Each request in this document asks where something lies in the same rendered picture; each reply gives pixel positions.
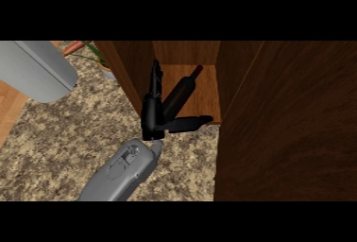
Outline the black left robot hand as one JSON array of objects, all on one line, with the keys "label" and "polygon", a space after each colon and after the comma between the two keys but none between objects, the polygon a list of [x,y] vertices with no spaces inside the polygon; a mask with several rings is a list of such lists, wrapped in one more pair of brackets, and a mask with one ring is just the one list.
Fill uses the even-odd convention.
[{"label": "black left robot hand", "polygon": [[158,60],[153,60],[151,71],[149,92],[143,97],[140,110],[140,129],[142,140],[153,141],[165,138],[165,130],[170,133],[196,131],[205,124],[214,121],[210,115],[184,116],[171,121],[164,117],[164,99],[162,99],[162,77],[164,71]]}]

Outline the dark wine bottle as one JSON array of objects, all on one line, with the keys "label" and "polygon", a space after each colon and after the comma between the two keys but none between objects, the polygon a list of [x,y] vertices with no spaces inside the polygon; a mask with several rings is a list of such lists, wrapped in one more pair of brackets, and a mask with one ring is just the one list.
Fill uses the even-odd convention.
[{"label": "dark wine bottle", "polygon": [[195,80],[202,72],[204,66],[198,65],[192,71],[192,74],[183,77],[176,84],[164,101],[164,117],[165,121],[171,121],[192,96],[195,90]]}]

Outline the brown wooden cabinet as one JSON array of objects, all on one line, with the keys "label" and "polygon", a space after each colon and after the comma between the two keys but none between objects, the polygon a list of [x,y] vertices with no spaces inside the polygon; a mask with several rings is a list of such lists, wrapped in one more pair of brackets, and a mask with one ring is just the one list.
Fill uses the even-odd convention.
[{"label": "brown wooden cabinet", "polygon": [[181,116],[210,115],[220,124],[263,44],[255,41],[99,41],[117,82],[136,110],[149,91],[152,64],[164,71],[162,95],[181,77],[202,68]]}]

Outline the dark wooden cabinet door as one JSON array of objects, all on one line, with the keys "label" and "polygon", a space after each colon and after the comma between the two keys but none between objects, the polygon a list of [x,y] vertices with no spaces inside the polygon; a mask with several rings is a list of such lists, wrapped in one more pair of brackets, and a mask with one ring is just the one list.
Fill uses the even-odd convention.
[{"label": "dark wooden cabinet door", "polygon": [[263,43],[220,126],[214,200],[357,200],[357,41]]}]

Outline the pale plant pot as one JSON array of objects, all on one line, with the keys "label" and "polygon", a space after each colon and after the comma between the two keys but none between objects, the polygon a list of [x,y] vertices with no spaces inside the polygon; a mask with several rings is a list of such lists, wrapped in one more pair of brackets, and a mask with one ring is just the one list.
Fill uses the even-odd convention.
[{"label": "pale plant pot", "polygon": [[97,62],[97,65],[99,65],[99,68],[100,68],[100,70],[102,70],[103,75],[106,76],[106,78],[109,78],[109,79],[112,79],[112,80],[117,80],[117,79],[115,79],[115,74],[114,74],[114,72],[111,71],[111,69],[106,68],[106,67],[102,65],[100,62]]}]

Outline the green plant leaves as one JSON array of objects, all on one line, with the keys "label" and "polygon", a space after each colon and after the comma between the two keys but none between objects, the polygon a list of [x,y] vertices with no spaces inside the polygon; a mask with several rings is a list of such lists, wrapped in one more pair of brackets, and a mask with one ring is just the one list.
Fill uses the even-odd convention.
[{"label": "green plant leaves", "polygon": [[90,44],[90,41],[75,41],[72,46],[75,50],[80,50],[83,47],[87,47],[94,55],[94,57],[89,58],[89,60],[96,61],[105,68],[109,67],[106,61],[103,60],[103,55],[99,49]]}]

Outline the orange carrot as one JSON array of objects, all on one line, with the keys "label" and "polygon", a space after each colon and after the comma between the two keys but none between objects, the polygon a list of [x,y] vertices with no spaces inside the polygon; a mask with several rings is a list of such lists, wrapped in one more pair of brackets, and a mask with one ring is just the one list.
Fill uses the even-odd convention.
[{"label": "orange carrot", "polygon": [[68,47],[66,49],[62,51],[62,55],[68,56],[71,55],[77,50],[80,50],[83,47],[86,46],[86,44],[81,41],[75,41]]}]

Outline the grey rounded appliance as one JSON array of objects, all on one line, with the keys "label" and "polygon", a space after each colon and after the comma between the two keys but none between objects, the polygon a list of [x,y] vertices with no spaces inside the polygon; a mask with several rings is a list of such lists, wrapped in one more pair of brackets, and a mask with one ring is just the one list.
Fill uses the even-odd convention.
[{"label": "grey rounded appliance", "polygon": [[0,41],[0,79],[49,103],[74,90],[78,73],[49,41]]}]

